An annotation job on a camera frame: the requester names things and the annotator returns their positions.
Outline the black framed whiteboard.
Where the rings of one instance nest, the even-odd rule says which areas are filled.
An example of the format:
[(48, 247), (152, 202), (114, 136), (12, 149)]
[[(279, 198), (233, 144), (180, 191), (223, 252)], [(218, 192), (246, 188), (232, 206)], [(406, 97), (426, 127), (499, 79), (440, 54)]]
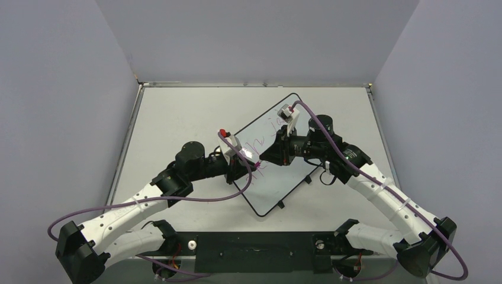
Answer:
[[(275, 141), (276, 133), (285, 125), (278, 116), (279, 109), (295, 101), (300, 101), (297, 93), (291, 93), (278, 102), (270, 105), (261, 114), (250, 119), (240, 128), (225, 130), (239, 139), (241, 154), (257, 163), (262, 154)], [(289, 166), (278, 166), (271, 162), (260, 162), (259, 168), (252, 173), (252, 182), (239, 196), (231, 199), (242, 201), (245, 207), (251, 209), (259, 217), (267, 216), (292, 191), (304, 183), (305, 178), (317, 168), (297, 157)]]

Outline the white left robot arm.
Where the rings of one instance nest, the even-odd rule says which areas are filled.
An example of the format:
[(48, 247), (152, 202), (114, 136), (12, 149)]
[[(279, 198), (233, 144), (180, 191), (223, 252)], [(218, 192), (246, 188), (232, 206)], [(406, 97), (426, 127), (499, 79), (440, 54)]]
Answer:
[(224, 176), (231, 184), (240, 178), (252, 177), (257, 164), (241, 154), (235, 137), (220, 140), (219, 151), (206, 154), (197, 141), (185, 143), (173, 162), (151, 182), (121, 204), (100, 207), (102, 214), (76, 224), (73, 212), (60, 218), (67, 223), (54, 235), (56, 258), (72, 283), (92, 283), (110, 266), (137, 254), (159, 251), (170, 254), (176, 249), (176, 231), (165, 220), (155, 221), (148, 228), (132, 228), (148, 217), (174, 206), (179, 201), (199, 202), (191, 198), (195, 181)]

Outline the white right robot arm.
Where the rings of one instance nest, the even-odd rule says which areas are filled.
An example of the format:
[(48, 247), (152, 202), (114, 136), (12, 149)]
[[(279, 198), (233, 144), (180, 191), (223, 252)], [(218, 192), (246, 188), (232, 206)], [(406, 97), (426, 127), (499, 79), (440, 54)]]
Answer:
[(348, 219), (334, 232), (335, 248), (342, 253), (364, 250), (383, 254), (398, 260), (413, 276), (425, 278), (449, 250), (438, 233), (452, 241), (456, 224), (408, 198), (367, 154), (334, 133), (330, 116), (316, 118), (319, 123), (309, 119), (305, 136), (295, 130), (289, 134), (287, 126), (282, 126), (259, 158), (278, 166), (289, 166), (296, 157), (321, 161), (324, 170), (359, 192), (396, 227), (385, 230)]

